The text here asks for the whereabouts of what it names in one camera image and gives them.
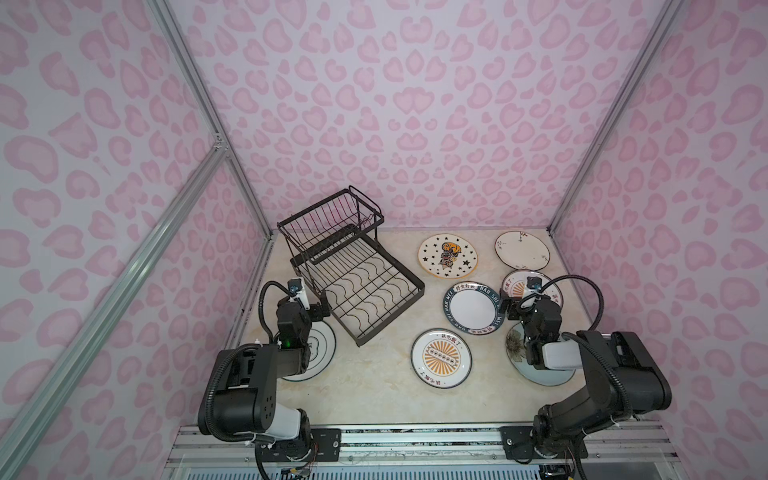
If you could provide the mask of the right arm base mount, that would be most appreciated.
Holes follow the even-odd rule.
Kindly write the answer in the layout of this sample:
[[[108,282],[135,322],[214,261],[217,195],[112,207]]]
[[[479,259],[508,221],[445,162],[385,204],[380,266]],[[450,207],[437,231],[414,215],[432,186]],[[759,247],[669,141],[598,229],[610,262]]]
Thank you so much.
[[[581,434],[575,438],[552,439],[535,432],[530,425],[502,426],[499,433],[506,459],[520,464],[544,460],[582,460],[589,456]]]

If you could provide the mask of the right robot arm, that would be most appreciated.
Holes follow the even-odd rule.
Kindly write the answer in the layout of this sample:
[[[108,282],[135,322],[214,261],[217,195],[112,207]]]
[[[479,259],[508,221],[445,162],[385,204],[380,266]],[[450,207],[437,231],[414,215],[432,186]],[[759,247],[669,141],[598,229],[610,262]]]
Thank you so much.
[[[541,407],[525,448],[542,458],[571,452],[583,439],[636,415],[669,408],[670,384],[633,332],[562,332],[562,308],[547,295],[506,298],[502,312],[515,322],[506,338],[508,359],[526,379],[560,386],[580,370],[585,386]]]

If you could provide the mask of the cream star cartoon plate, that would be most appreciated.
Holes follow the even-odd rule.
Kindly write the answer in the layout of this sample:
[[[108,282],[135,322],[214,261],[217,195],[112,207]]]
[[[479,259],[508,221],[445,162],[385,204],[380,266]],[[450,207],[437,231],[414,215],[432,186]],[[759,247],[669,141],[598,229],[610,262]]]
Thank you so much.
[[[479,263],[474,246],[457,234],[440,233],[425,239],[417,249],[419,265],[440,279],[469,276]]]

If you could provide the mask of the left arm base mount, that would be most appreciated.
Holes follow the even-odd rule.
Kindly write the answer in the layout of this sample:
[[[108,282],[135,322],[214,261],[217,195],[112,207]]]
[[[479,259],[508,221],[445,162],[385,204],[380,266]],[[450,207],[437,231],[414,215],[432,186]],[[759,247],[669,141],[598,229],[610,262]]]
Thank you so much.
[[[312,427],[302,431],[296,439],[258,446],[255,453],[261,461],[272,463],[337,462],[341,444],[341,429]]]

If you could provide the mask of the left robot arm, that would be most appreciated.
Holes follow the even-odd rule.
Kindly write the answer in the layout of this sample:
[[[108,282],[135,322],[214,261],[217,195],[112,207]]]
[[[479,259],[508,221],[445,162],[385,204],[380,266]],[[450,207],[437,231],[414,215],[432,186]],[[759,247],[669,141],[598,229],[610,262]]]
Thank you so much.
[[[274,343],[243,344],[218,353],[198,412],[198,428],[224,442],[264,442],[275,449],[311,448],[308,415],[278,403],[278,381],[307,371],[316,348],[314,324],[330,315],[325,300],[278,304]]]

